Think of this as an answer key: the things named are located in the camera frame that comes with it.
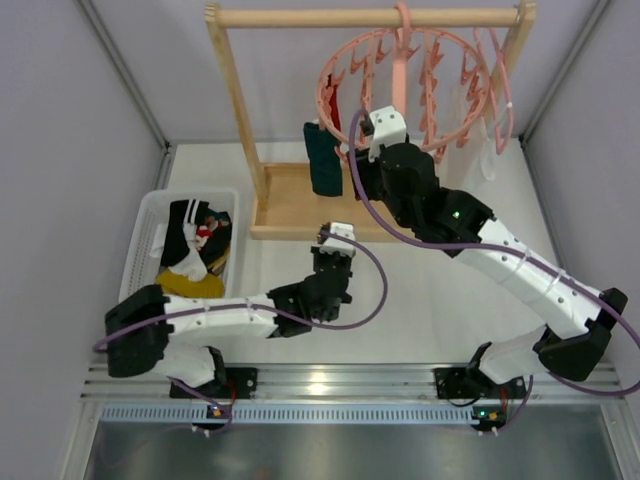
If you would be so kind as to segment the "white sock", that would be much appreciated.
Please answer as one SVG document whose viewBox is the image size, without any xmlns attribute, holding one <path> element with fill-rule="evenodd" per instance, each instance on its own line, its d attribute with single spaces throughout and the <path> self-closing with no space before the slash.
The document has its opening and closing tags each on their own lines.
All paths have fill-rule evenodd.
<svg viewBox="0 0 640 480">
<path fill-rule="evenodd" d="M 190 248 L 188 254 L 175 265 L 168 269 L 176 274 L 186 277 L 191 282 L 200 282 L 207 275 L 208 270 L 203 263 L 199 253 L 194 248 Z"/>
</svg>

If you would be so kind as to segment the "red sock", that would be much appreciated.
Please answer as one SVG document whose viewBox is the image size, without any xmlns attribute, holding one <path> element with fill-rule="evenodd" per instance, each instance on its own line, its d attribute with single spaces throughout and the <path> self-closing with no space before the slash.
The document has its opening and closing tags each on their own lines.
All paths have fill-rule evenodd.
<svg viewBox="0 0 640 480">
<path fill-rule="evenodd" d="M 326 104 L 328 105 L 328 115 L 330 116 L 331 121 L 337 130 L 341 130 L 341 115 L 339 112 L 338 104 L 339 85 L 340 81 L 335 80 L 332 74 L 329 74 L 327 76 L 324 99 L 326 100 Z"/>
</svg>

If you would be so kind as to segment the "pink round clip hanger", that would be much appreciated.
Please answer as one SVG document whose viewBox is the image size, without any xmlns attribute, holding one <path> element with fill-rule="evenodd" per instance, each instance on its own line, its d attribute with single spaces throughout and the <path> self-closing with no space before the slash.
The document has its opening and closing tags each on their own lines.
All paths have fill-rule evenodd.
<svg viewBox="0 0 640 480">
<path fill-rule="evenodd" d="M 394 8 L 399 12 L 401 19 L 399 28 L 378 29 L 362 34 L 345 44 L 328 61 L 316 88 L 319 125 L 320 128 L 329 131 L 338 140 L 339 144 L 347 142 L 347 137 L 342 133 L 342 130 L 337 130 L 334 127 L 328 115 L 328 105 L 324 99 L 324 92 L 329 74 L 332 74 L 335 80 L 339 80 L 341 85 L 344 76 L 335 74 L 335 66 L 346 54 L 356 54 L 358 48 L 363 44 L 369 47 L 368 53 L 361 59 L 352 57 L 349 69 L 351 74 L 355 74 L 359 70 L 363 72 L 360 94 L 361 106 L 363 108 L 371 107 L 375 66 L 380 64 L 388 55 L 392 55 L 391 105 L 399 110 L 402 115 L 405 115 L 408 98 L 407 68 L 411 57 L 416 53 L 416 50 L 411 47 L 411 38 L 420 36 L 421 44 L 418 48 L 423 51 L 423 60 L 419 76 L 419 85 L 422 87 L 419 102 L 423 107 L 423 113 L 419 130 L 424 133 L 421 148 L 427 152 L 434 152 L 435 160 L 440 162 L 444 157 L 447 146 L 451 142 L 456 141 L 458 146 L 462 146 L 467 141 L 471 125 L 484 114 L 481 113 L 483 109 L 481 95 L 486 92 L 484 81 L 487 78 L 492 80 L 491 75 L 489 74 L 489 69 L 488 73 L 485 73 L 484 61 L 477 53 L 475 41 L 469 43 L 462 37 L 441 28 L 415 26 L 412 23 L 414 15 L 402 1 L 396 2 Z M 462 49 L 463 56 L 459 85 L 466 89 L 466 96 L 463 100 L 466 114 L 463 122 L 458 129 L 446 135 L 439 132 L 439 124 L 436 119 L 438 78 L 435 71 L 444 57 L 444 54 L 440 52 L 443 39 L 457 44 Z"/>
</svg>

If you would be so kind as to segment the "teal sock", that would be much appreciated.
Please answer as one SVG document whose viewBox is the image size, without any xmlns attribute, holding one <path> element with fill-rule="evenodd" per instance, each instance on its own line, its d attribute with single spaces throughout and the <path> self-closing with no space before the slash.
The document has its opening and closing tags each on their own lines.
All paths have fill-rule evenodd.
<svg viewBox="0 0 640 480">
<path fill-rule="evenodd" d="M 319 196 L 343 194 L 341 160 L 336 153 L 339 142 L 315 122 L 305 122 L 303 136 L 309 160 L 312 191 Z"/>
</svg>

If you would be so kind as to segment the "black white-striped sock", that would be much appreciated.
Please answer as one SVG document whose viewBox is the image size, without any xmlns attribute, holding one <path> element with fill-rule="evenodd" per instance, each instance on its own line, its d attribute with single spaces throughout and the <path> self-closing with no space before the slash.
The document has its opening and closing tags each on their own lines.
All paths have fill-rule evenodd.
<svg viewBox="0 0 640 480">
<path fill-rule="evenodd" d="M 195 247 L 198 226 L 205 223 L 209 203 L 198 199 L 176 200 L 169 206 L 169 221 L 160 264 L 168 268 L 182 260 Z"/>
</svg>

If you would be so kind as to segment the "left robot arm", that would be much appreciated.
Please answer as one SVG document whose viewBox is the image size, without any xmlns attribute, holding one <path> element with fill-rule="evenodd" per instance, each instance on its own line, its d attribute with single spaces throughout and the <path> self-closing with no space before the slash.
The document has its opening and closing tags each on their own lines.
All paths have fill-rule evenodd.
<svg viewBox="0 0 640 480">
<path fill-rule="evenodd" d="M 147 285 L 105 315 L 112 378 L 153 373 L 193 388 L 221 385 L 226 371 L 215 342 L 223 337 L 291 338 L 338 318 L 354 248 L 314 246 L 313 272 L 298 283 L 246 299 L 196 299 Z"/>
</svg>

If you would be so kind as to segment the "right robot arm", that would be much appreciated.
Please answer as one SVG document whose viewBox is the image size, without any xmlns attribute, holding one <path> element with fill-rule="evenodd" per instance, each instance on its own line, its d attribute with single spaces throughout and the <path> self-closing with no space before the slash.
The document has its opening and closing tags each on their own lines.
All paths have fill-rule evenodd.
<svg viewBox="0 0 640 480">
<path fill-rule="evenodd" d="M 376 159 L 351 147 L 354 190 L 375 221 L 409 245 L 440 250 L 529 307 L 540 327 L 480 345 L 466 367 L 481 387 L 547 372 L 578 389 L 601 361 L 626 295 L 599 291 L 570 278 L 516 238 L 493 210 L 466 191 L 441 186 L 432 157 L 403 141 Z"/>
</svg>

